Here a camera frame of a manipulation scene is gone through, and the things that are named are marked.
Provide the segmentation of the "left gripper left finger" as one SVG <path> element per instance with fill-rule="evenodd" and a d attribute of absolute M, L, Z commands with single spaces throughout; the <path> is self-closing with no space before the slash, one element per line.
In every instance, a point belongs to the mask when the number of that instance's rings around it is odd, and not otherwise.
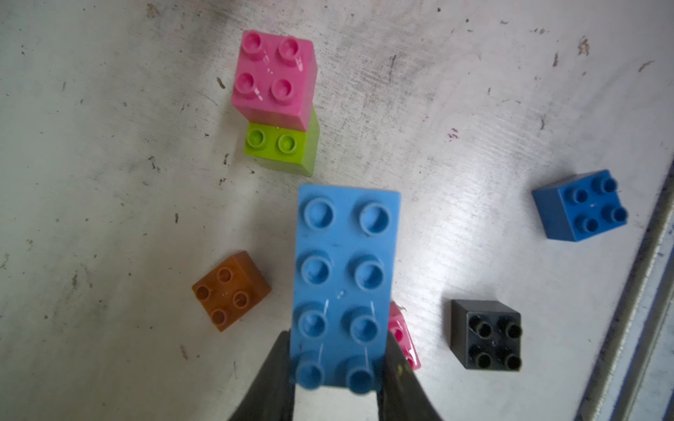
<path fill-rule="evenodd" d="M 289 331 L 278 335 L 231 421 L 293 420 L 296 389 L 290 381 L 290 338 Z"/>

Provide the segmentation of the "green lego brick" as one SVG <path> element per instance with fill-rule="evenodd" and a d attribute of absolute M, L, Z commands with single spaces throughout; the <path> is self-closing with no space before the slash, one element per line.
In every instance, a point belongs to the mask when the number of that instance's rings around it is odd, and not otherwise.
<path fill-rule="evenodd" d="M 265 168 L 311 177 L 318 145 L 319 121 L 312 109 L 306 132 L 249 123 L 245 155 Z"/>

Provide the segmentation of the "light blue long lego brick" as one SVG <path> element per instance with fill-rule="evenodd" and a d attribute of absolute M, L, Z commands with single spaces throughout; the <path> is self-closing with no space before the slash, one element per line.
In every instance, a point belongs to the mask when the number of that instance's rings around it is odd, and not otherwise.
<path fill-rule="evenodd" d="M 394 191 L 299 188 L 292 382 L 381 388 L 400 204 Z"/>

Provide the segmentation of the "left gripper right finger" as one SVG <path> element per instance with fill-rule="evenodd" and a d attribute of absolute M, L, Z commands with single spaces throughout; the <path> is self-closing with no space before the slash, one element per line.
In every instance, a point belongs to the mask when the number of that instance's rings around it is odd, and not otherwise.
<path fill-rule="evenodd" d="M 442 421 L 391 332 L 387 333 L 377 407 L 379 420 Z"/>

